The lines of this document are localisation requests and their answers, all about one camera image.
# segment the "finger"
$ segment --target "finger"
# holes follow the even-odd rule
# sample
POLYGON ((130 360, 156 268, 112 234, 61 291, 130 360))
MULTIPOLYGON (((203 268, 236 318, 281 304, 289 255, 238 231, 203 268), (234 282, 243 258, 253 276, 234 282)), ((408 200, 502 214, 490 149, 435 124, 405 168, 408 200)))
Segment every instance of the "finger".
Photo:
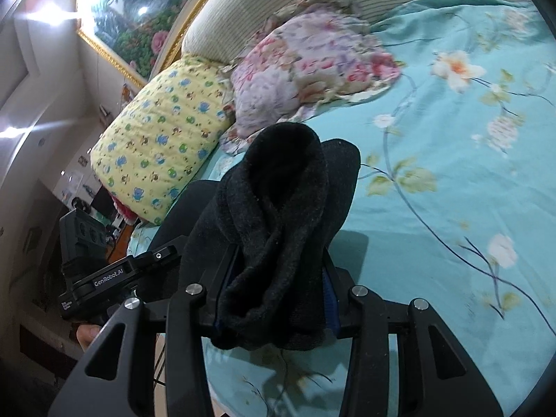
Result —
POLYGON ((81 325, 77 328, 77 341, 85 351, 100 332, 101 327, 97 325, 81 325))

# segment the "silver screw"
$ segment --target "silver screw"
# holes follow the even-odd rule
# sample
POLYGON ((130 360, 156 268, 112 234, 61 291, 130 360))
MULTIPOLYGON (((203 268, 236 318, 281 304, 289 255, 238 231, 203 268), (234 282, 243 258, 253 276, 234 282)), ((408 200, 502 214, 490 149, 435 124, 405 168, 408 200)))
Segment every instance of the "silver screw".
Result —
POLYGON ((203 286, 201 284, 189 284, 185 289, 185 292, 189 295, 198 295, 203 291, 203 286))
POLYGON ((126 309, 129 309, 129 310, 137 309, 140 304, 141 304, 141 300, 139 298, 135 298, 135 297, 128 298, 123 303, 123 305, 126 306, 126 309))
POLYGON ((364 285, 356 285, 351 289, 351 292, 355 296, 367 296, 367 293, 369 293, 369 290, 364 285))
POLYGON ((413 305, 417 310, 427 310, 429 308, 429 302, 423 298, 417 298, 413 301, 413 305))

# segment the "person's leg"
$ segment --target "person's leg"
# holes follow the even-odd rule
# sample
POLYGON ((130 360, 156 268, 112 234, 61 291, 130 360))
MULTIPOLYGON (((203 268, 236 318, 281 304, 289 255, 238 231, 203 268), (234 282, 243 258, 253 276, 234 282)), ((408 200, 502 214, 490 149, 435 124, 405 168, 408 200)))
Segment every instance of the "person's leg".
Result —
MULTIPOLYGON (((191 182, 178 198, 148 247, 152 251, 180 235, 188 236, 199 216, 216 192, 219 182, 198 180, 191 182)), ((137 295, 146 302, 166 299, 177 290, 179 264, 171 269, 145 277, 140 281, 137 295)))

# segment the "light blue floral bed sheet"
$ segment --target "light blue floral bed sheet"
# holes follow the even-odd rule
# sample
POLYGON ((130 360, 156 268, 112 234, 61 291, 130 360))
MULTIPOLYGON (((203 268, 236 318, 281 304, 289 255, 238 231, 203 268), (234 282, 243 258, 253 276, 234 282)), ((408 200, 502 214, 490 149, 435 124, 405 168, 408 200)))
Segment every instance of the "light blue floral bed sheet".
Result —
MULTIPOLYGON (((556 41, 533 5, 501 0, 416 0, 373 31, 402 77, 307 122, 365 163, 331 256, 385 299, 430 301, 511 415, 556 350, 556 41)), ((241 157, 217 152, 202 177, 241 157)), ((337 416, 350 347, 204 343, 215 397, 245 417, 337 416)))

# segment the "framed painting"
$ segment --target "framed painting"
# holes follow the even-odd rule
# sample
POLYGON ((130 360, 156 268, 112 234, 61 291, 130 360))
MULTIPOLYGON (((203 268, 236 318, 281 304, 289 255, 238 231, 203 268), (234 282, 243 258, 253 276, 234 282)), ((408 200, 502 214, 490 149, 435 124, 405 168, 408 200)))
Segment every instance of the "framed painting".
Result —
POLYGON ((188 0, 77 0, 78 34, 139 88, 188 0))

